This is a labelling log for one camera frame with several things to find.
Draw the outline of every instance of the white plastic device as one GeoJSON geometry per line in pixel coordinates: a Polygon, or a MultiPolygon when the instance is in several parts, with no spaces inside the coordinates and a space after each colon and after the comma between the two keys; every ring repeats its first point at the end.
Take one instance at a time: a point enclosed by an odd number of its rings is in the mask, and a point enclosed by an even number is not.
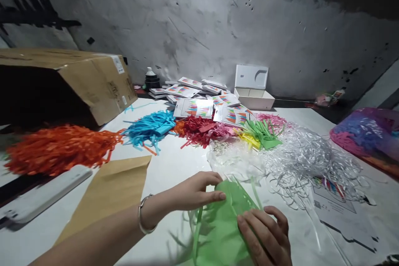
{"type": "Polygon", "coordinates": [[[47,184],[17,197],[7,205],[5,216],[12,222],[27,223],[90,177],[92,173],[90,168],[76,165],[47,184]]]}

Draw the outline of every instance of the silver bracelet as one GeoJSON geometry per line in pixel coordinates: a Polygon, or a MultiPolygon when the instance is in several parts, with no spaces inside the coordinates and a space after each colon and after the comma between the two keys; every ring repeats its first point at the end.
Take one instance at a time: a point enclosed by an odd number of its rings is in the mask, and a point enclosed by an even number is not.
{"type": "Polygon", "coordinates": [[[149,194],[148,196],[146,196],[145,198],[143,198],[143,200],[140,203],[140,206],[138,206],[138,226],[140,227],[140,230],[143,232],[144,235],[148,235],[151,234],[153,231],[155,231],[155,229],[157,228],[158,225],[156,225],[153,229],[145,229],[142,224],[141,224],[141,208],[144,205],[144,202],[146,200],[148,200],[150,197],[152,197],[152,194],[149,194]]]}

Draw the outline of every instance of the open white box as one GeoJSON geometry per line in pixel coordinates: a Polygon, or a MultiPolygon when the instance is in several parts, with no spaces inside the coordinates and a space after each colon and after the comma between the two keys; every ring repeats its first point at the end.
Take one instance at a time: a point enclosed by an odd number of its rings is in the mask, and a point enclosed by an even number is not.
{"type": "Polygon", "coordinates": [[[234,95],[251,110],[270,110],[275,98],[266,89],[269,68],[266,66],[236,66],[234,95]]]}

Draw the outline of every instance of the human hand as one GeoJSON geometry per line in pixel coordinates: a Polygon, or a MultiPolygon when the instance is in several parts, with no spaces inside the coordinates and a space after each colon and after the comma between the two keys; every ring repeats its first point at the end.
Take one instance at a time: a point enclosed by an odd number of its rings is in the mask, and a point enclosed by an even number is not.
{"type": "Polygon", "coordinates": [[[239,215],[237,221],[254,265],[292,266],[288,220],[279,209],[273,206],[265,207],[264,212],[252,209],[244,212],[243,216],[239,215]]]}
{"type": "Polygon", "coordinates": [[[226,199],[222,191],[206,192],[208,185],[216,186],[222,180],[217,172],[199,172],[166,191],[172,210],[189,211],[211,202],[226,199]]]}

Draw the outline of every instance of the wrist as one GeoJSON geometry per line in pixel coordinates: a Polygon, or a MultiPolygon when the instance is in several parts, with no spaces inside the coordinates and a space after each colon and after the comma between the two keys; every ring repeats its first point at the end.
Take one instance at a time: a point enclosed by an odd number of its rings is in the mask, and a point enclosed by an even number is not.
{"type": "Polygon", "coordinates": [[[141,224],[145,229],[154,228],[166,215],[172,212],[172,204],[166,191],[148,198],[141,208],[141,224]]]}

